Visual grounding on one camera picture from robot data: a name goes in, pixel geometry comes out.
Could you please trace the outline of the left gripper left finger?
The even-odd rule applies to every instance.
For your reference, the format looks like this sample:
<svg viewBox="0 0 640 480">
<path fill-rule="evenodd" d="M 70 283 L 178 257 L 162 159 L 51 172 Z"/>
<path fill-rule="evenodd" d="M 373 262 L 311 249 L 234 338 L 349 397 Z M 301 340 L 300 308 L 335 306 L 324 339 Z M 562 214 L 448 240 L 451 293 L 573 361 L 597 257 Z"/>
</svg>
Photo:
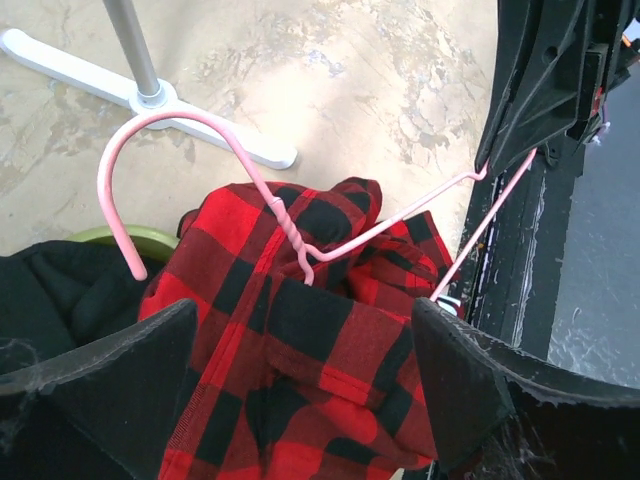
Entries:
<svg viewBox="0 0 640 480">
<path fill-rule="evenodd" d="M 197 307 L 1 376 L 4 479 L 154 479 L 181 411 Z"/>
</svg>

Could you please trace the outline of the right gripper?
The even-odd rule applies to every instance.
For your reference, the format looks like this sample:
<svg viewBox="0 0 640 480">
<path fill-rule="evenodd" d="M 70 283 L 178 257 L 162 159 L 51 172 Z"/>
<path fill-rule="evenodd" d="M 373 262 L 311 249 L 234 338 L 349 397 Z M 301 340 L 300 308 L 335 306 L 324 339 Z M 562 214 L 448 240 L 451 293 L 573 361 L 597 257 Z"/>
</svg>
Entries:
<svg viewBox="0 0 640 480">
<path fill-rule="evenodd" d="M 557 165 L 610 127 L 608 94 L 630 78 L 637 1 L 499 1 L 489 113 L 475 168 L 499 175 L 544 144 Z"/>
</svg>

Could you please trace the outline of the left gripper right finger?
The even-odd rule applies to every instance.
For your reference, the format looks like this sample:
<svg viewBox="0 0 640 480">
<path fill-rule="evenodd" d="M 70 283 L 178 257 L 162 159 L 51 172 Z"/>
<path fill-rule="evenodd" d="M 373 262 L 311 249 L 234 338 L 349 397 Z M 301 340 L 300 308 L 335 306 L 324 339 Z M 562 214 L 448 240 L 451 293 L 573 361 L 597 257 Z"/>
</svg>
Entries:
<svg viewBox="0 0 640 480">
<path fill-rule="evenodd" d="M 638 472 L 638 390 L 542 361 L 426 298 L 411 322 L 441 472 Z"/>
</svg>

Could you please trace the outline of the red black plaid shirt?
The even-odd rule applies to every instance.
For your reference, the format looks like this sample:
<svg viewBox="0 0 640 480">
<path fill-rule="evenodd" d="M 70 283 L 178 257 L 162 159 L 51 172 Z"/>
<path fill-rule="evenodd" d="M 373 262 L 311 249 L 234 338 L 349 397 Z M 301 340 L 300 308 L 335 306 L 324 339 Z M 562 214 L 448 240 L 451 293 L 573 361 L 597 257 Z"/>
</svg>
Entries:
<svg viewBox="0 0 640 480">
<path fill-rule="evenodd" d="M 429 212 L 303 281 L 252 184 L 211 192 L 139 315 L 194 301 L 198 330 L 163 479 L 388 479 L 436 456 L 410 315 L 451 266 Z"/>
</svg>

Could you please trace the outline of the single pink hanger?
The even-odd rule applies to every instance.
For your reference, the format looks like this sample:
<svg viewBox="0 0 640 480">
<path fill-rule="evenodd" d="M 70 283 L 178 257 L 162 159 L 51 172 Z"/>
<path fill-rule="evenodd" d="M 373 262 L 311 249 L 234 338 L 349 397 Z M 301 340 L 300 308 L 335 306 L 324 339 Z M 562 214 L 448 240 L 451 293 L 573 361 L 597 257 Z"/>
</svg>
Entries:
<svg viewBox="0 0 640 480">
<path fill-rule="evenodd" d="M 147 278 L 147 270 L 141 260 L 138 251 L 136 250 L 136 247 L 131 240 L 129 233 L 127 232 L 120 214 L 117 211 L 113 198 L 113 171 L 119 153 L 121 152 L 125 143 L 135 133 L 153 123 L 171 119 L 186 119 L 198 122 L 213 129 L 224 139 L 224 141 L 234 152 L 237 159 L 240 161 L 243 168 L 253 181 L 266 205 L 274 213 L 279 226 L 284 231 L 294 251 L 297 253 L 298 264 L 304 272 L 304 283 L 307 285 L 312 284 L 314 281 L 314 271 L 308 261 L 309 257 L 313 257 L 320 262 L 328 262 L 344 256 L 347 253 L 355 250 L 356 248 L 364 245 L 366 242 L 373 239 L 373 237 L 382 233 L 384 230 L 397 224 L 400 220 L 415 212 L 420 207 L 426 205 L 431 200 L 435 199 L 461 181 L 465 179 L 481 181 L 489 173 L 488 165 L 484 165 L 478 172 L 461 173 L 448 182 L 442 184 L 435 190 L 431 191 L 427 195 L 421 197 L 419 200 L 413 202 L 394 216 L 388 218 L 387 220 L 379 223 L 365 233 L 359 235 L 355 239 L 343 244 L 342 246 L 330 252 L 322 252 L 316 247 L 303 241 L 299 230 L 297 229 L 289 213 L 287 212 L 286 207 L 284 206 L 283 200 L 271 193 L 266 182 L 260 176 L 256 168 L 253 166 L 252 161 L 249 159 L 248 152 L 244 149 L 244 147 L 241 146 L 239 140 L 231 132 L 231 130 L 228 127 L 224 126 L 224 124 L 216 116 L 208 112 L 197 111 L 193 108 L 164 109 L 156 112 L 137 115 L 131 120 L 127 121 L 123 126 L 121 126 L 108 141 L 99 162 L 96 185 L 102 214 L 111 230 L 111 233 L 116 241 L 120 252 L 122 253 L 129 267 L 132 276 L 138 281 L 142 281 Z"/>
</svg>

